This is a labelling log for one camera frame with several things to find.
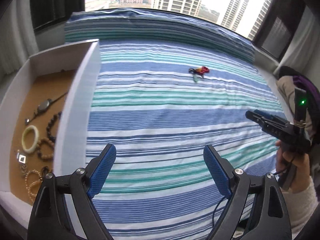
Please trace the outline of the person's right hand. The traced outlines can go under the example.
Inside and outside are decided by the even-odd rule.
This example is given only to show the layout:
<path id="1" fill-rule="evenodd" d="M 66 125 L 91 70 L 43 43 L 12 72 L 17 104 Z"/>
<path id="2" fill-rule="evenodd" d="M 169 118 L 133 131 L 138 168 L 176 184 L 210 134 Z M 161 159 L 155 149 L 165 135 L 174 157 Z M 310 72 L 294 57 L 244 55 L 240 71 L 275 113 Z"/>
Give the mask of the person's right hand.
<path id="1" fill-rule="evenodd" d="M 278 140 L 276 142 L 278 147 L 276 153 L 276 171 L 280 172 L 285 168 L 285 161 L 292 162 L 292 165 L 296 167 L 296 175 L 288 190 L 292 193 L 300 193 L 306 190 L 310 185 L 310 159 L 309 155 L 295 155 L 292 152 L 284 152 L 282 148 L 282 142 Z"/>

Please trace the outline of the person's right forearm sleeve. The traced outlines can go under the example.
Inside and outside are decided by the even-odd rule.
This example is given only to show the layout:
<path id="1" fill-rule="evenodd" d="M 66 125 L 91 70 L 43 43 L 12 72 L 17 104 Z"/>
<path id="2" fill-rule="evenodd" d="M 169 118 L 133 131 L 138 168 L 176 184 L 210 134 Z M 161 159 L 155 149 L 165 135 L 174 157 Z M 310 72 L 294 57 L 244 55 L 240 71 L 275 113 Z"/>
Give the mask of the person's right forearm sleeve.
<path id="1" fill-rule="evenodd" d="M 309 185 L 304 191 L 293 193 L 291 190 L 282 190 L 282 193 L 289 212 L 292 238 L 294 239 L 306 225 L 318 205 L 313 179 L 309 178 Z"/>

